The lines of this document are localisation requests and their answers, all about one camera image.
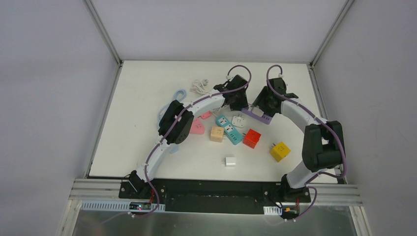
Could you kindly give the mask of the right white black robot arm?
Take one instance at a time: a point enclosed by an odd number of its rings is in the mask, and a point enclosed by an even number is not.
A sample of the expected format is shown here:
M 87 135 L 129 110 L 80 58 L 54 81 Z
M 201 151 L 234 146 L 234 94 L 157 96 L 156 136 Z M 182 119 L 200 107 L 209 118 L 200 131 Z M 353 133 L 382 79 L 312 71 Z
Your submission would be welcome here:
M 281 114 L 291 120 L 304 134 L 301 162 L 281 179 L 278 194 L 290 202 L 318 175 L 345 164 L 343 129 L 338 121 L 316 116 L 305 107 L 298 96 L 286 92 L 282 78 L 267 79 L 255 99 L 254 105 L 264 114 L 273 117 Z

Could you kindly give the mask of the light blue power strip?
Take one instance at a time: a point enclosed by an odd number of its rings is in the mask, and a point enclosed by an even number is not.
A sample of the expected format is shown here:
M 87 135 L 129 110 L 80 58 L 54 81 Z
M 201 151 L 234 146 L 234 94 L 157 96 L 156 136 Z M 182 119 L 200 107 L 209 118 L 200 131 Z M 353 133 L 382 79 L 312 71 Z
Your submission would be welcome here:
M 175 146 L 173 146 L 173 147 L 172 147 L 172 149 L 170 150 L 170 154 L 174 154 L 174 153 L 176 153 L 178 150 L 179 150 L 178 145 L 175 145 Z

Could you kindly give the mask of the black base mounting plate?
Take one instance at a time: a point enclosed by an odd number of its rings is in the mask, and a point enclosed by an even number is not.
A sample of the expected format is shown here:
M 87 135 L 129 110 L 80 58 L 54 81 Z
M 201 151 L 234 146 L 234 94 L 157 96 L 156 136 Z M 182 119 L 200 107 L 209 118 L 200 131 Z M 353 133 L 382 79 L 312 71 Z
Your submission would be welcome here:
M 129 178 L 121 182 L 120 199 L 148 200 L 169 212 L 264 214 L 279 203 L 310 203 L 306 187 L 290 190 L 279 182 L 183 180 L 156 178 L 150 183 Z

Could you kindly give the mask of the beige wooden cube adapter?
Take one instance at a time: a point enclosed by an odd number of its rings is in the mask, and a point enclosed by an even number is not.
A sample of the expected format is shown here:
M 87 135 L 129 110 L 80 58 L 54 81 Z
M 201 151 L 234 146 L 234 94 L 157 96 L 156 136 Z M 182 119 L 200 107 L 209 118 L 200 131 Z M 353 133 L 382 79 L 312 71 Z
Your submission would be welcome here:
M 212 142 L 223 142 L 224 128 L 220 126 L 213 126 L 210 131 L 210 140 Z

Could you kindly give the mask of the red cube plug adapter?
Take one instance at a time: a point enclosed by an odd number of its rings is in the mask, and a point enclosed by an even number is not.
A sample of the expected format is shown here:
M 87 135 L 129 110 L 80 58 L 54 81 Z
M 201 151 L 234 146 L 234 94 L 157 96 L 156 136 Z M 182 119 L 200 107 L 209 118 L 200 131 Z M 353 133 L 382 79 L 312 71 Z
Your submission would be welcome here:
M 253 129 L 249 129 L 244 137 L 243 137 L 243 144 L 245 144 L 246 146 L 254 149 L 257 145 L 257 143 L 259 142 L 261 137 L 261 134 Z

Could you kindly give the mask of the purple socket adapter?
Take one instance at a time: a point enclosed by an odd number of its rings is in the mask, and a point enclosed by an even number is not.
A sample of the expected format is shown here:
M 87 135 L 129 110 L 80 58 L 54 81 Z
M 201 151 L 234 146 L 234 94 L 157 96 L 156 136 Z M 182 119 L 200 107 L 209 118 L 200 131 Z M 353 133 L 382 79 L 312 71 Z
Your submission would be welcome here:
M 266 115 L 259 107 L 251 104 L 247 108 L 242 108 L 241 112 L 267 125 L 272 121 L 272 117 Z

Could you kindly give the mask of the pink triangular plug adapter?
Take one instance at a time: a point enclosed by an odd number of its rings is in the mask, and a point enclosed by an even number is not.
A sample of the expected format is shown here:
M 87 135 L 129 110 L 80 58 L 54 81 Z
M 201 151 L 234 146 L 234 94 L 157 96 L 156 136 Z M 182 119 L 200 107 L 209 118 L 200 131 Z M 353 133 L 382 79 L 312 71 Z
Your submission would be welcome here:
M 201 122 L 201 120 L 199 118 L 196 118 L 195 120 L 193 120 L 189 133 L 203 135 L 204 132 L 205 132 L 205 127 L 203 123 Z

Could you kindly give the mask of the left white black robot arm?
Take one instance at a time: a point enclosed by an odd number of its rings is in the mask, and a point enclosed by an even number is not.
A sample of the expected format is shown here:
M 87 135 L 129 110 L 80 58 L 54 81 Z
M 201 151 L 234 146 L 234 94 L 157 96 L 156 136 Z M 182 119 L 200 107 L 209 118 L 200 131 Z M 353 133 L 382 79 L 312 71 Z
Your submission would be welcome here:
M 240 75 L 223 84 L 218 84 L 211 91 L 197 100 L 181 103 L 174 100 L 170 103 L 159 122 L 158 138 L 144 163 L 132 171 L 128 177 L 130 191 L 138 199 L 149 195 L 151 180 L 163 159 L 174 146 L 181 144 L 188 137 L 192 122 L 203 113 L 221 108 L 227 104 L 243 100 L 250 80 Z

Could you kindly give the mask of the white plug adapter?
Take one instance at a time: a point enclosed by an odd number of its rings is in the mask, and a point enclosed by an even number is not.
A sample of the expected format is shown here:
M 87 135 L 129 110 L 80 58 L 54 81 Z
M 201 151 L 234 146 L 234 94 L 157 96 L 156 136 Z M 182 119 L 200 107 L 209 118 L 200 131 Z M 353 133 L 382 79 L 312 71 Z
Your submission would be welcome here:
M 242 114 L 236 115 L 232 117 L 231 123 L 236 128 L 244 128 L 246 125 L 246 121 Z

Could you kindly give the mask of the pink square plug adapter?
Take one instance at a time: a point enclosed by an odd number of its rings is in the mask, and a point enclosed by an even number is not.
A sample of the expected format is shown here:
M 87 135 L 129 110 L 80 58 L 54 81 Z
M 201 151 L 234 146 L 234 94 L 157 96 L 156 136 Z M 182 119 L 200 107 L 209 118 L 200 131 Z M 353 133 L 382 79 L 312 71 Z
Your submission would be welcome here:
M 212 116 L 212 112 L 211 111 L 208 111 L 208 112 L 205 112 L 205 113 L 201 114 L 199 116 L 199 118 L 200 119 L 203 119 L 203 120 L 206 120 L 206 119 L 210 118 L 211 116 Z

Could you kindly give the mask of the yellow cube plug adapter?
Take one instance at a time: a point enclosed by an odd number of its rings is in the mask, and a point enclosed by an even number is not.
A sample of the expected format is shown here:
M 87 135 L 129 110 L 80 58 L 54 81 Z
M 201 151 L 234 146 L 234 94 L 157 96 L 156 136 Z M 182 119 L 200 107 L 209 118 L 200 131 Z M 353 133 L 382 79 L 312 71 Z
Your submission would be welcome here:
M 269 151 L 272 158 L 277 162 L 283 160 L 290 152 L 291 150 L 283 142 L 280 142 L 278 144 L 273 143 Z

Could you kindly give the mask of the white USB charger block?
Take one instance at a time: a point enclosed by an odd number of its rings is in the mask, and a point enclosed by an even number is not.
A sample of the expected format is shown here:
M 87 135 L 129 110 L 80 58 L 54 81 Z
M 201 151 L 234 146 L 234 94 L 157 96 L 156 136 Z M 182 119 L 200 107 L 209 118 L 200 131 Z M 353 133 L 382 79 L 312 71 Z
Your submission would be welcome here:
M 226 168 L 232 168 L 237 165 L 237 159 L 233 156 L 228 156 L 224 158 L 224 165 Z

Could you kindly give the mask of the teal power strip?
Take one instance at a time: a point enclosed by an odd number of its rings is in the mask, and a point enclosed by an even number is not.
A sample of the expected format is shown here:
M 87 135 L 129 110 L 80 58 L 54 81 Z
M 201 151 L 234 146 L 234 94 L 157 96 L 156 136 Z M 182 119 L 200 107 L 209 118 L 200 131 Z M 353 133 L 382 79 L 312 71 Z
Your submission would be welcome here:
M 224 133 L 233 145 L 237 145 L 243 141 L 243 136 L 236 130 L 235 126 L 224 116 L 220 115 L 216 118 L 215 123 L 224 128 Z

